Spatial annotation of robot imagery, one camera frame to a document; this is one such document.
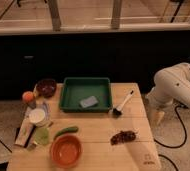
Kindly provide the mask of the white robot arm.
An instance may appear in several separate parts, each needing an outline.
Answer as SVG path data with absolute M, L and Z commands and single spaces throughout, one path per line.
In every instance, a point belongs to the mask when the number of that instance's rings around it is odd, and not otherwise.
M 155 86 L 146 95 L 149 122 L 157 126 L 164 117 L 163 109 L 177 100 L 190 109 L 190 63 L 179 63 L 161 69 L 154 75 Z

